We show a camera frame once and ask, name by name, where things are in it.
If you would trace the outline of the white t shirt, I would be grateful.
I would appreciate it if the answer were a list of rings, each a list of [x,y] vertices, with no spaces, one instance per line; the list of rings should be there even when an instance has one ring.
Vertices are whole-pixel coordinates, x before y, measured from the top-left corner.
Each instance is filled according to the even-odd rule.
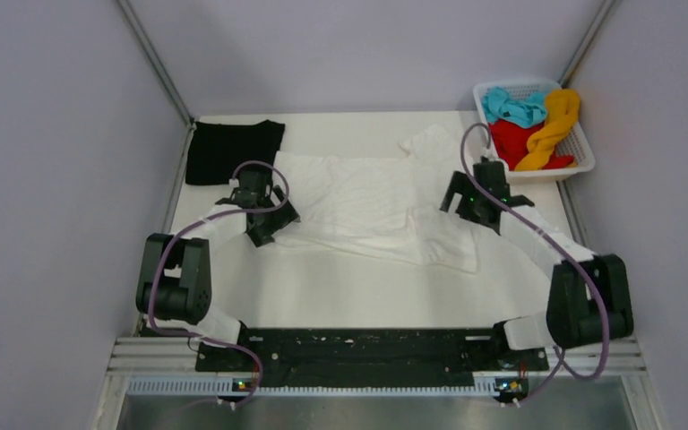
[[[476,272],[472,227],[440,210],[461,168],[460,142],[432,125],[399,146],[402,158],[278,152],[275,166],[301,220],[276,234],[276,245]]]

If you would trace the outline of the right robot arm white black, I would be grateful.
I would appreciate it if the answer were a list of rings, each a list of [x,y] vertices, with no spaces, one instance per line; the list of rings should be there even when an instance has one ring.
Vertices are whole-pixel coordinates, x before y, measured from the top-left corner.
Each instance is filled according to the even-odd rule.
[[[633,334],[624,261],[577,244],[528,197],[513,195],[502,162],[483,160],[471,171],[453,172],[441,211],[449,211],[454,200],[461,219],[515,245],[549,280],[544,310],[494,325],[489,356],[496,366],[513,369],[528,349],[605,346]]]

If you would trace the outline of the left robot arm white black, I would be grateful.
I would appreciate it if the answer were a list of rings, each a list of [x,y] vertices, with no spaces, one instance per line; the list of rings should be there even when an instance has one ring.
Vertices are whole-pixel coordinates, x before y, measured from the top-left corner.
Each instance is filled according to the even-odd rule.
[[[161,336],[198,337],[218,346],[218,360],[230,370],[263,371],[261,359],[241,340],[245,324],[211,307],[211,246],[246,236],[255,247],[300,216],[290,202],[285,175],[262,161],[240,164],[229,180],[229,196],[175,234],[154,233],[144,245],[136,308]]]

